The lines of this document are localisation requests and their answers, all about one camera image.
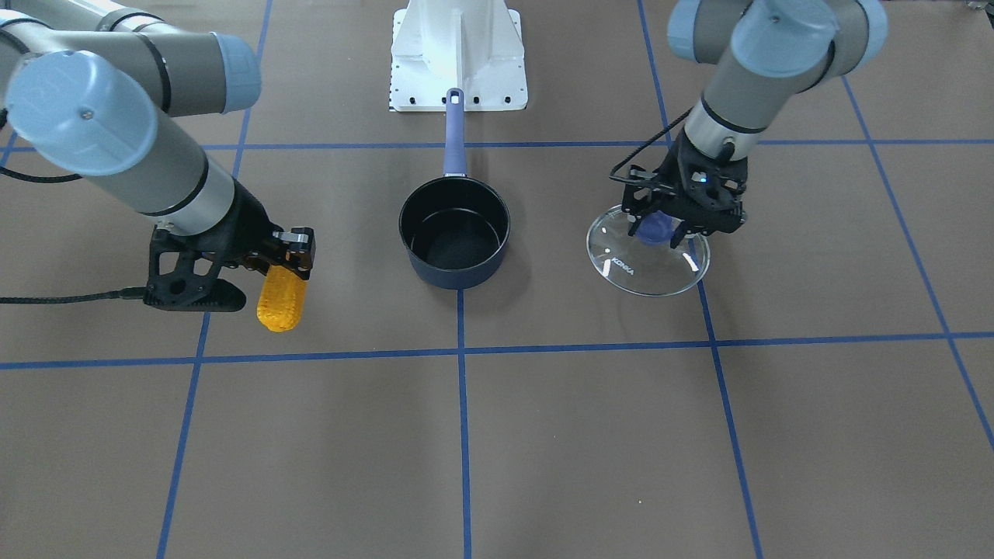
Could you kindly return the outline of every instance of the blue handle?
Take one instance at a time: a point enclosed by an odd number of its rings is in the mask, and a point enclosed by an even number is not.
[[[445,96],[445,176],[466,176],[466,142],[463,133],[463,109],[466,102],[462,90],[453,88]]]

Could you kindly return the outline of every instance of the glass lid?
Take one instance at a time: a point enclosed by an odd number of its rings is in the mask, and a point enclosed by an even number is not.
[[[675,295],[700,281],[711,263],[711,250],[703,236],[688,235],[676,249],[670,248],[678,223],[656,212],[646,216],[629,237],[628,214],[614,206],[590,225],[586,251],[598,273],[630,293]]]

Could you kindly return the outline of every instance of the light blue joint cap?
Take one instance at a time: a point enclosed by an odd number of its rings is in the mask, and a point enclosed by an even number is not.
[[[251,47],[233,35],[211,33],[218,39],[221,58],[225,63],[225,110],[243,110],[254,105],[262,94],[262,73]]]
[[[732,53],[750,72],[792,78],[825,58],[838,31],[823,0],[756,0],[732,31]]]
[[[863,7],[863,11],[866,12],[867,25],[870,28],[870,36],[867,39],[867,51],[863,54],[863,58],[860,59],[860,64],[856,65],[856,68],[859,68],[874,58],[884,47],[884,41],[887,40],[888,22],[887,12],[884,11],[884,5],[879,0],[856,1],[859,2],[860,6]]]
[[[14,20],[31,20],[38,21],[38,18],[33,18],[28,14],[22,14],[21,12],[15,12],[14,10],[0,10],[0,26],[7,25],[7,22]]]
[[[49,53],[7,88],[8,119],[46,159],[71,172],[112,175],[148,155],[158,108],[131,76],[87,51]]]
[[[701,0],[680,0],[666,28],[666,37],[670,42],[673,54],[689,61],[698,62],[694,54],[694,26],[697,25],[697,11]]]

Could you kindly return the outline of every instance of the blue tape line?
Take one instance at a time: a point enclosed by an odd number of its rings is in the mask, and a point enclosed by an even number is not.
[[[719,347],[757,347],[762,345],[814,345],[832,343],[872,343],[887,341],[922,341],[945,339],[942,333],[932,334],[877,334],[865,336],[815,336],[796,338],[755,338],[717,340]]]
[[[456,337],[459,344],[459,440],[462,449],[462,556],[473,556],[469,484],[469,412],[466,400],[466,313],[463,290],[456,293]]]
[[[656,54],[652,51],[652,39],[649,37],[649,24],[645,20],[645,5],[638,1],[638,18],[642,24],[642,38],[645,40],[645,51],[649,55],[649,70],[652,71],[652,85],[656,88],[656,101],[659,103],[659,114],[663,119],[663,127],[669,125],[666,117],[666,103],[663,102],[663,89],[659,85],[659,73],[656,71]],[[673,143],[670,132],[666,132],[666,144]]]
[[[637,343],[577,343],[568,345],[514,345],[467,347],[467,355],[498,355],[506,353],[563,353],[571,351],[633,351],[644,349],[687,349],[710,347],[707,341],[663,341]]]
[[[321,353],[286,353],[263,355],[215,355],[206,356],[202,361],[217,363],[265,363],[281,361],[337,361],[342,359],[389,359],[395,357],[432,357],[458,355],[454,348],[441,349],[399,349],[394,351],[328,351]]]
[[[690,245],[691,254],[694,255],[694,245]],[[752,551],[756,559],[762,559],[762,542],[759,539],[759,528],[755,521],[755,512],[752,508],[752,495],[748,490],[748,479],[746,478],[746,465],[743,462],[742,449],[739,446],[739,432],[736,430],[736,419],[732,413],[732,399],[729,397],[729,388],[725,382],[725,368],[722,366],[722,356],[718,350],[718,341],[715,337],[715,325],[711,319],[711,308],[708,306],[708,293],[704,287],[704,280],[697,283],[697,293],[701,299],[701,310],[704,313],[704,326],[708,330],[708,340],[711,346],[711,360],[715,364],[715,375],[718,378],[718,389],[722,394],[722,408],[725,410],[725,422],[729,429],[729,441],[732,443],[732,454],[736,461],[736,472],[739,474],[739,487],[743,494],[743,504],[745,506],[745,518],[748,521],[749,534],[752,537]]]
[[[956,339],[994,338],[994,332],[953,332],[951,335]]]
[[[255,47],[255,60],[262,64],[262,53],[265,50],[265,38],[269,34],[269,16],[272,14],[272,0],[266,0],[265,11],[262,13],[262,30],[258,34],[258,45]],[[251,119],[251,107],[246,109],[245,116],[242,117],[242,131],[239,133],[239,144],[235,150],[235,163],[232,165],[232,176],[239,178],[242,171],[242,158],[245,155],[246,140],[249,138],[249,120]]]
[[[191,365],[195,357],[149,357],[135,359],[87,359],[75,361],[12,361],[0,363],[0,371],[35,369],[84,369],[88,367],[142,367],[150,365]]]
[[[204,356],[204,346],[207,344],[207,330],[211,326],[211,314],[204,313],[200,326],[200,339],[197,342],[197,360],[190,374],[190,388],[187,391],[186,407],[183,410],[183,425],[180,427],[180,440],[176,445],[176,460],[173,461],[173,475],[169,481],[169,495],[166,497],[166,512],[162,517],[162,531],[159,533],[159,547],[155,553],[156,559],[164,559],[166,546],[169,543],[169,530],[173,524],[173,510],[176,506],[176,494],[180,487],[180,473],[183,471],[183,456],[186,453],[187,437],[190,435],[190,420],[193,418],[193,404],[197,398],[197,385],[200,383],[200,358]]]
[[[917,266],[918,273],[921,275],[921,281],[925,285],[925,290],[928,291],[928,298],[931,300],[932,307],[935,309],[935,315],[938,317],[939,324],[942,326],[942,332],[949,341],[949,350],[952,352],[953,359],[956,362],[956,367],[959,369],[959,375],[963,378],[963,384],[966,385],[966,391],[970,395],[970,400],[973,401],[973,408],[976,410],[977,418],[980,420],[980,425],[983,428],[984,433],[987,435],[987,443],[990,445],[991,450],[994,451],[994,431],[991,430],[990,422],[987,420],[987,414],[984,412],[983,405],[981,405],[980,399],[977,397],[977,392],[973,387],[973,381],[970,380],[970,373],[966,370],[966,366],[963,364],[963,360],[959,356],[956,341],[952,336],[952,332],[949,330],[949,324],[946,322],[945,314],[942,313],[942,308],[938,303],[938,297],[935,295],[935,290],[932,288],[931,280],[928,279],[928,273],[925,271],[924,263],[921,260],[917,247],[914,244],[914,239],[911,237],[911,229],[905,221],[905,215],[901,211],[901,205],[898,204],[898,197],[895,195],[894,189],[891,186],[891,180],[887,176],[887,170],[884,169],[884,163],[880,158],[880,153],[877,152],[877,146],[875,145],[873,136],[870,135],[870,128],[863,119],[863,112],[860,110],[860,106],[856,102],[856,95],[853,93],[853,89],[849,85],[849,80],[847,80],[845,76],[842,77],[842,83],[846,87],[846,93],[849,95],[849,101],[853,106],[853,110],[856,112],[856,119],[859,120],[860,127],[863,128],[863,134],[867,138],[867,143],[870,146],[870,152],[873,153],[874,162],[877,164],[877,171],[880,173],[880,178],[884,181],[884,188],[887,189],[887,195],[891,200],[891,206],[894,208],[894,213],[898,217],[898,223],[901,224],[901,230],[905,234],[905,241],[908,242],[908,247],[911,249],[911,256],[914,258],[914,264]]]
[[[953,332],[954,339],[991,339],[994,331]],[[946,339],[944,333],[879,334],[865,336],[816,336],[794,338],[746,338],[715,340],[718,347],[756,347],[776,345],[814,345],[873,342],[925,341]],[[578,343],[567,345],[513,345],[466,347],[466,355],[499,355],[518,353],[564,353],[581,351],[642,351],[711,347],[708,340],[664,341],[635,343]],[[265,363],[282,361],[335,361],[346,359],[389,359],[404,357],[437,357],[459,354],[458,348],[399,349],[382,351],[334,351],[319,353],[278,353],[255,355],[215,355],[200,359],[205,364]],[[148,357],[134,359],[92,359],[78,361],[14,361],[0,362],[0,370],[74,369],[85,367],[136,367],[149,365],[191,365],[196,357]]]
[[[645,22],[645,9],[642,5],[642,0],[638,0],[638,11],[639,16],[642,19],[642,34],[645,37],[646,49],[649,51],[649,64],[652,68],[652,79],[656,85],[656,97],[659,101],[659,112],[663,118],[663,122],[668,122],[666,117],[666,103],[663,100],[663,93],[659,87],[659,76],[656,73],[656,59],[652,54],[652,43],[649,40],[648,28]],[[666,139],[670,141],[669,133],[666,134]],[[696,256],[694,251],[694,244],[690,244],[691,256]],[[708,330],[708,345],[711,347],[711,358],[715,365],[715,374],[718,377],[718,387],[722,393],[722,406],[725,409],[725,420],[729,427],[729,439],[732,443],[732,452],[735,456],[736,470],[739,473],[739,485],[743,493],[743,503],[745,505],[745,517],[748,520],[749,533],[752,537],[752,549],[755,553],[756,559],[762,559],[762,543],[759,540],[759,530],[755,522],[755,514],[752,511],[752,497],[748,490],[748,481],[746,479],[746,467],[743,464],[742,452],[739,449],[739,436],[736,432],[736,421],[732,414],[732,402],[729,399],[729,392],[725,385],[725,371],[722,368],[722,358],[718,351],[718,344],[716,343],[715,328],[711,320],[711,310],[708,308],[708,295],[704,289],[704,281],[701,280],[697,284],[698,295],[701,299],[701,309],[704,313],[704,325]]]
[[[945,139],[877,139],[873,143],[895,145],[987,145],[994,143],[994,138],[945,138]]]
[[[3,148],[3,155],[0,156],[0,167],[7,166],[7,160],[10,158],[10,154],[15,151],[14,142],[17,141],[17,132],[11,132],[10,138],[7,139],[7,145]]]

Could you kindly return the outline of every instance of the gray arm segment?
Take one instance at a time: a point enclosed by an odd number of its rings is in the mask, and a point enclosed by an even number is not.
[[[681,0],[671,47],[718,65],[688,117],[688,139],[709,157],[731,143],[732,161],[745,158],[792,95],[851,72],[886,35],[878,0]]]

